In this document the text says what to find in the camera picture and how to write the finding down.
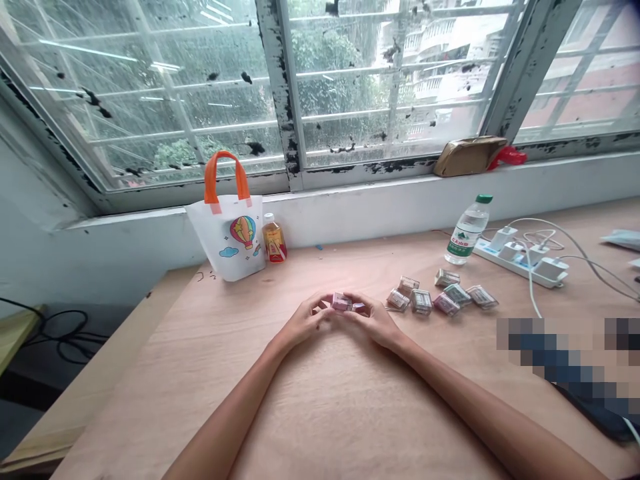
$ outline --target hot air balloon print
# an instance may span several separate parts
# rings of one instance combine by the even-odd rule
[[[231,222],[231,228],[229,229],[231,236],[238,240],[240,243],[244,243],[247,250],[253,248],[253,239],[255,238],[255,222],[251,217],[238,217]]]

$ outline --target plug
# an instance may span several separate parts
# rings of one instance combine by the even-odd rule
[[[502,250],[500,250],[498,257],[506,261],[511,261],[520,252],[522,252],[522,245],[518,242],[509,242],[502,248]]]
[[[533,271],[541,277],[557,281],[560,274],[568,268],[569,266],[558,258],[543,258],[540,260],[540,263],[535,266]]]
[[[530,267],[534,266],[536,263],[540,261],[542,257],[544,257],[551,249],[549,247],[544,247],[542,245],[534,245],[529,249],[529,261]]]
[[[516,232],[517,229],[515,228],[502,227],[495,233],[495,235],[491,239],[489,248],[496,251],[502,250],[502,247],[505,246],[505,243],[511,241]]]

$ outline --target juice bottle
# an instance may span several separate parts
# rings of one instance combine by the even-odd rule
[[[275,222],[272,213],[265,214],[265,226],[262,227],[265,236],[265,248],[271,263],[282,263],[287,258],[287,246],[282,228]]]

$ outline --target plastic bottle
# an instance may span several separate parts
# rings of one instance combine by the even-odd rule
[[[463,265],[471,256],[478,237],[489,222],[489,204],[492,195],[478,195],[475,202],[465,210],[458,220],[449,240],[445,260],[454,265]]]
[[[272,213],[265,214],[265,226],[262,227],[265,248],[271,263],[282,263],[287,258],[287,246],[282,228],[275,222]]]

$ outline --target white tote bag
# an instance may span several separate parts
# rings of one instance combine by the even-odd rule
[[[235,160],[238,195],[215,194],[218,158]],[[215,272],[236,281],[265,268],[262,248],[262,196],[251,195],[238,159],[219,151],[205,168],[205,199],[188,205],[187,216]]]

